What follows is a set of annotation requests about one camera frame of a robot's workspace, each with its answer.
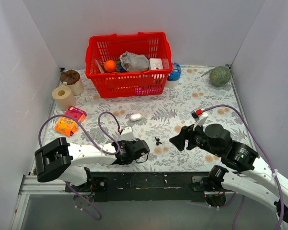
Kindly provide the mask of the white earbud charging case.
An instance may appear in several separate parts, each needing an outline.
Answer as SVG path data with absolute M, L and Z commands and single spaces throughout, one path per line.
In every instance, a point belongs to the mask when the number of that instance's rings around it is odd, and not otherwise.
M 132 114 L 130 116 L 130 120 L 131 121 L 138 121 L 138 120 L 141 120 L 141 119 L 142 119 L 142 115 L 140 113 Z

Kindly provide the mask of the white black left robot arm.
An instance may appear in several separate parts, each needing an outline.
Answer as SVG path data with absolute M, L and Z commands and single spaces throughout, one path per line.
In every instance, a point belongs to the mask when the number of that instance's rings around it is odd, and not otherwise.
M 60 179 L 86 192 L 93 183 L 84 165 L 128 165 L 149 152 L 147 143 L 140 139 L 109 143 L 98 150 L 92 145 L 77 145 L 68 143 L 66 138 L 57 138 L 35 152 L 37 181 Z

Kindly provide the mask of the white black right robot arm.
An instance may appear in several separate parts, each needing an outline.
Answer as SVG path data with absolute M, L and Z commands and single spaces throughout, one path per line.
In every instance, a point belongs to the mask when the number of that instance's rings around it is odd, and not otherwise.
M 231 190 L 247 196 L 277 213 L 288 223 L 288 179 L 271 167 L 249 146 L 234 141 L 220 124 L 184 126 L 170 138 L 179 151 L 198 147 L 221 158 L 207 177 L 192 184 L 197 191 Z

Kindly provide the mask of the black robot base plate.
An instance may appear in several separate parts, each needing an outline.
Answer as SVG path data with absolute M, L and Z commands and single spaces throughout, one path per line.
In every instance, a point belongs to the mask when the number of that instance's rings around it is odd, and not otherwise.
M 95 202 L 110 201 L 191 201 L 212 206 L 226 203 L 226 192 L 208 185 L 207 172 L 93 172 L 89 181 L 72 186 L 88 193 Z

